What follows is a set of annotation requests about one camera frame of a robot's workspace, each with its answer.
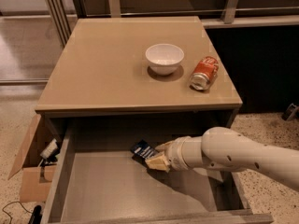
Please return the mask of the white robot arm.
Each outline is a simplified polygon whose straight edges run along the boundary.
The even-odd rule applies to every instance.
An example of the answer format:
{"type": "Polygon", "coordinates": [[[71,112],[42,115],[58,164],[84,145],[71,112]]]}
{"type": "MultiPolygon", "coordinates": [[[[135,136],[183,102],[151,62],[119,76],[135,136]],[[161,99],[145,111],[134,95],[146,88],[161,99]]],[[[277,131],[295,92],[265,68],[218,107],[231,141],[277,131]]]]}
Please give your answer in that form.
{"type": "Polygon", "coordinates": [[[238,172],[250,169],[299,190],[299,151],[255,142],[228,128],[213,127],[198,137],[183,136],[156,147],[150,169],[194,168],[238,172]]]}

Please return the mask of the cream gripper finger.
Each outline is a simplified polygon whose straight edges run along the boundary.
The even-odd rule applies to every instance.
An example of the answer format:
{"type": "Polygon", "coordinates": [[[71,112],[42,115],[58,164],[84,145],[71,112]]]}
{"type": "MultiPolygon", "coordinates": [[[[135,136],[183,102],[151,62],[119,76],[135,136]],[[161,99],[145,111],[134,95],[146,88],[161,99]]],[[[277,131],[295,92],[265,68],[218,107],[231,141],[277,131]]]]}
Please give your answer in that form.
{"type": "Polygon", "coordinates": [[[163,151],[166,151],[166,150],[168,149],[168,147],[169,147],[171,144],[172,144],[172,142],[169,141],[169,142],[160,144],[160,145],[157,146],[155,149],[156,149],[158,152],[163,152],[163,151]]]}
{"type": "Polygon", "coordinates": [[[169,172],[170,164],[167,162],[167,159],[164,154],[159,154],[151,158],[146,159],[146,164],[150,169],[169,172]]]}

